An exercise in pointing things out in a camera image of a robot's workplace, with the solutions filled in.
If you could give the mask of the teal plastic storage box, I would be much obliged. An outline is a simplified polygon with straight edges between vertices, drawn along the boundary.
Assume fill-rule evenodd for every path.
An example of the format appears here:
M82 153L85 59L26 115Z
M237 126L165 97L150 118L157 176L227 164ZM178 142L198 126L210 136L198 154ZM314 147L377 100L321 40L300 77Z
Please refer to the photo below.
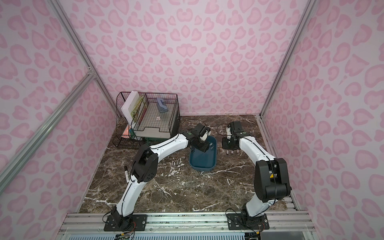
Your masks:
M190 166L200 172L209 172L212 171L217 163L217 140L209 136L207 138L209 143L208 149L206 152L197 150L196 148L191 148L189 163Z

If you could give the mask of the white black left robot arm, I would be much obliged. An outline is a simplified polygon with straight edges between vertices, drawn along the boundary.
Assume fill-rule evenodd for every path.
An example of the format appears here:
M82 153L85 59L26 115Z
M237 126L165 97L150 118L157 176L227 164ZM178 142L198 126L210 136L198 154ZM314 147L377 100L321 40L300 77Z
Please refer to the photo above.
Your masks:
M144 186L156 176L161 160L188 147L206 152L210 135L211 128L197 124L193 129L176 134L160 144L140 146L128 175L128 185L118 204L111 210L115 223L121 226L129 221Z

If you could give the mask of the grey blue tape dispenser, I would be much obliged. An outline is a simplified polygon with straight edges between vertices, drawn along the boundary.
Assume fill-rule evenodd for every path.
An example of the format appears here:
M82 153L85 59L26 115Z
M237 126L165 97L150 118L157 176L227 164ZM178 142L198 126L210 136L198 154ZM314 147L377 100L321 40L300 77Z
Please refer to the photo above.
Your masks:
M157 98L157 108L160 113L166 113L169 111L166 102L163 98Z

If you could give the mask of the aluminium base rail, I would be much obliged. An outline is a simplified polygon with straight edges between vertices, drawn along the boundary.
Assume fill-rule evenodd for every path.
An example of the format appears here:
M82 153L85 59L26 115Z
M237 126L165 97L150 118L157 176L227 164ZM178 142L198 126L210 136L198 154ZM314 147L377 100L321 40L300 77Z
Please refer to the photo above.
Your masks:
M105 232L103 214L69 214L57 240L114 240L120 232ZM267 225L261 240L317 240L314 223L306 211L266 212ZM230 230L224 212L148 213L139 223L142 231L124 240L243 240L250 230Z

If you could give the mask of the colourful picture book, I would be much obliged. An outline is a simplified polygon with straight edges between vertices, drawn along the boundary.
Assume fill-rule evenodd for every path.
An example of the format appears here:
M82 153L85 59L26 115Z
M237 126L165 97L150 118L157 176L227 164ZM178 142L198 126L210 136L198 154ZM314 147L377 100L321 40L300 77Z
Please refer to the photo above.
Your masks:
M131 128L133 130L137 130L142 122L144 115L149 107L149 102L147 100L147 96L145 94L140 95L139 100L134 105L134 109L132 111L132 122Z

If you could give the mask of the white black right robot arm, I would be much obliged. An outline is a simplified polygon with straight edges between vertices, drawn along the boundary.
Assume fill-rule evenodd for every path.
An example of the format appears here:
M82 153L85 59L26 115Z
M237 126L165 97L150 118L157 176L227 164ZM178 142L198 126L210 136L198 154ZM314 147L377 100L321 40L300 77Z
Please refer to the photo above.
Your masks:
M255 165L255 195L245 204L244 212L247 217L260 217L272 205L291 194L288 164L283 158L268 153L255 137L243 129L241 122L230 122L226 132L222 138L223 149L241 150Z

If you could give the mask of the black capped marker pen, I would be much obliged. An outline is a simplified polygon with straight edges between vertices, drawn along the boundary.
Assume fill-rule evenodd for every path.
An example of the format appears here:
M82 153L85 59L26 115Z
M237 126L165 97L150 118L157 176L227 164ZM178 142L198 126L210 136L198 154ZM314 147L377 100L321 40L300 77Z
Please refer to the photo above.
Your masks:
M125 173L126 182L129 183L130 175L129 175L129 171L128 171L128 167L127 166L124 166L124 173Z

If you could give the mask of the white paper tray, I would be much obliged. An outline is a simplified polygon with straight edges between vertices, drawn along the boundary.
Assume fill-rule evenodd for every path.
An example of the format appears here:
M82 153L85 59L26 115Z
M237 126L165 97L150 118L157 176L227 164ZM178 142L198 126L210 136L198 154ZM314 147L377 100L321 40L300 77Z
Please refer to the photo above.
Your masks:
M174 134L174 125L178 117L175 104L167 104L166 113L160 113L156 103L149 103L149 107L137 130L133 130L135 136L141 138L170 139Z

